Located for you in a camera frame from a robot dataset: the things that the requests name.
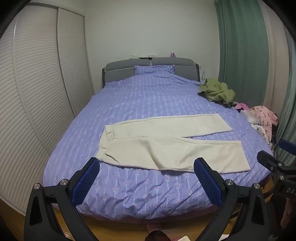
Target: bedspread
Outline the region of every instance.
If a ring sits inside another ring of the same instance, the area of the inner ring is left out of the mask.
[[[69,179],[95,156],[105,125],[153,116],[218,113],[230,132],[193,137],[201,140],[240,140],[251,167],[249,172],[224,174],[238,185],[251,186],[269,171],[257,162],[257,153],[271,153],[262,137],[234,108],[227,109],[197,95],[199,83],[168,72],[130,77],[106,86],[70,124],[44,171],[43,185]],[[80,213],[113,220],[153,219],[184,214],[211,206],[194,173],[122,168],[101,162],[100,172]]]

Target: headboard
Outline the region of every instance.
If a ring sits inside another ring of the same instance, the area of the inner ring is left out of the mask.
[[[160,57],[149,59],[127,59],[111,62],[102,69],[103,87],[105,83],[120,81],[135,75],[135,66],[150,65],[175,65],[175,75],[180,77],[200,81],[198,64],[188,58]]]

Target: silver bolt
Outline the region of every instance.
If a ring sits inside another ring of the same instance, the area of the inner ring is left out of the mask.
[[[40,184],[39,184],[39,183],[36,183],[36,184],[34,185],[34,189],[39,189],[39,187],[40,187]]]
[[[258,183],[254,183],[254,188],[259,189],[260,185]]]
[[[63,179],[59,182],[61,185],[66,185],[68,183],[68,180],[67,179]]]
[[[232,186],[233,185],[233,180],[227,179],[226,184],[229,185],[229,186]]]

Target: wardrobe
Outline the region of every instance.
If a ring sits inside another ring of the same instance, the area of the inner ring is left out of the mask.
[[[27,5],[0,40],[0,198],[24,214],[71,121],[93,95],[84,17]]]

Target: curtain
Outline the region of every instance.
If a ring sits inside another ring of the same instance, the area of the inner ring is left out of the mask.
[[[281,113],[289,79],[289,49],[285,26],[276,13],[258,0],[266,24],[269,45],[269,72],[263,105]]]
[[[279,128],[276,133],[276,139],[285,139],[296,143],[296,48],[295,42],[287,30],[286,34],[290,56],[290,74],[283,109],[279,116]],[[286,165],[291,165],[295,161],[295,156],[278,146],[275,148],[274,155]]]
[[[219,81],[235,101],[263,104],[269,69],[266,26],[257,0],[217,0],[220,40]]]

